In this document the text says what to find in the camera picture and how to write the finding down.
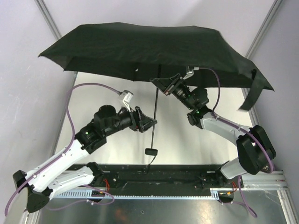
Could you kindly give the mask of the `black folding umbrella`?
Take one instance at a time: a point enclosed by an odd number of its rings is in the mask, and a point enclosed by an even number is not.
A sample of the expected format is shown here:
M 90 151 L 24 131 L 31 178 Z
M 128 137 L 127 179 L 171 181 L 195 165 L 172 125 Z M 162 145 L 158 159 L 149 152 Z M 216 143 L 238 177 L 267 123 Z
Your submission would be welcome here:
M 153 27 L 121 22 L 83 24 L 40 53 L 65 71 L 86 72 L 135 82 L 186 75 L 191 91 L 246 88 L 240 106 L 249 111 L 263 90 L 273 90 L 258 67 L 231 47 L 218 30 L 197 26 Z

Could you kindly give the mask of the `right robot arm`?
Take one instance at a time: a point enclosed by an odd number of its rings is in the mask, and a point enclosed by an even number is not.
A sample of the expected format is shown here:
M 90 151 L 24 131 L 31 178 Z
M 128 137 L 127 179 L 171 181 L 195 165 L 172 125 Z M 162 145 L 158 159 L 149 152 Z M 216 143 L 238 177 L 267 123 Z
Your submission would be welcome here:
M 269 173 L 274 171 L 272 160 L 276 151 L 261 126 L 242 126 L 219 116 L 214 109 L 207 107 L 207 90 L 197 87 L 191 91 L 180 74 L 170 78 L 153 78 L 151 82 L 164 95 L 175 96 L 190 110 L 187 114 L 190 125 L 211 131 L 237 147 L 237 158 L 227 161 L 215 171 L 219 185 L 246 173 L 256 175 L 266 168 Z

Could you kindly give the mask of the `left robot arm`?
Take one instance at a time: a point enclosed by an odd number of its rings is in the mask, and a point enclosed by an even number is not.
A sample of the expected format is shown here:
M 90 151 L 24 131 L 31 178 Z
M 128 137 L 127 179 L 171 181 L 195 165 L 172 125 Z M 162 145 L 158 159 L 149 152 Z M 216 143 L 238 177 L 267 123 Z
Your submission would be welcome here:
M 29 213 L 36 212 L 54 196 L 91 184 L 102 176 L 103 171 L 95 162 L 74 173 L 64 175 L 63 172 L 106 144 L 108 136 L 126 128 L 143 133 L 155 124 L 157 121 L 146 116 L 138 106 L 130 110 L 121 108 L 120 112 L 111 105 L 102 106 L 91 122 L 75 134 L 68 146 L 35 169 L 28 172 L 18 170 L 13 174 L 16 191 L 28 190 L 25 209 Z

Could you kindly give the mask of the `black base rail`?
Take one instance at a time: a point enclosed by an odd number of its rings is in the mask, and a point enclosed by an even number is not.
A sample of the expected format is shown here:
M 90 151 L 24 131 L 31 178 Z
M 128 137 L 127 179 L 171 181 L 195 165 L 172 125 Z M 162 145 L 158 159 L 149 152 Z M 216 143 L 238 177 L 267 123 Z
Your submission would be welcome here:
M 101 164 L 102 175 L 93 187 L 109 187 L 113 196 L 199 197 L 210 196 L 212 188 L 233 190 L 238 178 L 225 179 L 219 164 L 134 165 Z

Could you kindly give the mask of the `right aluminium frame post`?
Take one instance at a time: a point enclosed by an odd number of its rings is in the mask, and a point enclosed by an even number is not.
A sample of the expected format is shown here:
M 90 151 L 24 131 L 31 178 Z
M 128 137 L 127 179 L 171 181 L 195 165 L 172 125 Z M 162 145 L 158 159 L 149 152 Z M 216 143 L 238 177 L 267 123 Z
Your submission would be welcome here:
M 263 38 L 267 34 L 268 29 L 270 28 L 271 24 L 274 22 L 274 19 L 276 18 L 283 3 L 284 0 L 275 0 L 271 5 L 264 21 L 262 22 L 261 27 L 259 28 L 252 44 L 250 45 L 250 48 L 248 49 L 245 55 L 247 59 L 252 59 L 252 57 L 254 56 Z

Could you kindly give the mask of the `aluminium frame post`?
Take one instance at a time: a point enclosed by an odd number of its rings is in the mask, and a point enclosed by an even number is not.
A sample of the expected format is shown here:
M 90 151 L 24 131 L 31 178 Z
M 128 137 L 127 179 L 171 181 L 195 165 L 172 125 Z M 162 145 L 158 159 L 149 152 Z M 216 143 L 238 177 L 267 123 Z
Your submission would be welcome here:
M 48 28 L 50 29 L 50 32 L 55 38 L 55 41 L 58 41 L 62 35 L 61 32 L 53 19 L 50 10 L 48 9 L 46 3 L 44 0 L 34 0 L 37 8 L 39 9 L 41 15 L 43 16 Z
M 245 55 L 247 59 L 252 59 L 252 57 L 254 56 L 263 38 L 267 34 L 268 29 L 270 28 L 271 24 L 274 22 L 274 19 L 276 18 L 283 3 L 284 0 L 275 0 L 271 5 L 264 21 L 262 22 L 261 27 L 259 28 L 252 44 L 250 45 L 250 48 L 248 49 Z

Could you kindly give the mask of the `left aluminium frame post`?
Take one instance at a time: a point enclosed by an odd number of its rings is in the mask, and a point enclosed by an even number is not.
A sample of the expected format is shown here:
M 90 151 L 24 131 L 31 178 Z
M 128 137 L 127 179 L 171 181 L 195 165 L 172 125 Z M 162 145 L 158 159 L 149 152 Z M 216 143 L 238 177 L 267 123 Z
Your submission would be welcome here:
M 62 35 L 61 32 L 53 19 L 50 10 L 48 9 L 46 3 L 44 0 L 34 0 L 37 8 L 39 9 L 41 15 L 43 16 L 48 28 L 50 29 L 50 32 L 55 38 L 55 41 L 58 41 Z

